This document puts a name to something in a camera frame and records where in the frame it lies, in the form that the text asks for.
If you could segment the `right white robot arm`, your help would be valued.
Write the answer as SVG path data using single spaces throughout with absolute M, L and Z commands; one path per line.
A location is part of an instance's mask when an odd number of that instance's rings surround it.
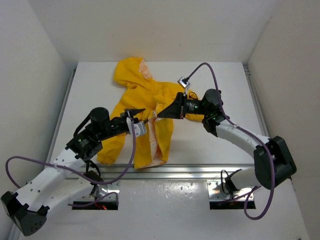
M 232 125 L 221 111 L 220 96 L 221 91 L 216 89 L 208 89 L 201 100 L 189 99 L 186 93 L 178 92 L 174 101 L 157 116 L 183 119 L 188 114 L 203 115 L 202 124 L 208 133 L 236 145 L 253 158 L 252 168 L 236 170 L 225 178 L 221 189 L 227 195 L 248 187 L 271 190 L 291 178 L 297 167 L 285 140 Z

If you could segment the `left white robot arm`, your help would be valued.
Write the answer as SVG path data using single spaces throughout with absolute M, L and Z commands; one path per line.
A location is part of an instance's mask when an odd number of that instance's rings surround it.
M 53 162 L 45 163 L 44 169 L 25 186 L 1 196 L 7 216 L 24 236 L 35 234 L 58 208 L 81 196 L 93 194 L 98 201 L 103 199 L 100 186 L 118 181 L 123 174 L 104 181 L 92 158 L 102 150 L 104 140 L 130 134 L 136 141 L 145 135 L 147 121 L 137 117 L 143 111 L 125 109 L 119 117 L 110 118 L 106 108 L 92 109 Z

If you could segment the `yellow hooded jacket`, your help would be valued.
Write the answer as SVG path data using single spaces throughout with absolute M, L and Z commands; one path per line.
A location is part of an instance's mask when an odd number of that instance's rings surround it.
M 141 57 L 119 61 L 113 80 L 126 90 L 110 117 L 119 117 L 125 109 L 143 109 L 137 117 L 141 121 L 148 121 L 147 133 L 136 139 L 134 167 L 141 169 L 167 163 L 174 121 L 170 118 L 160 119 L 157 114 L 168 107 L 183 88 L 177 83 L 154 80 Z

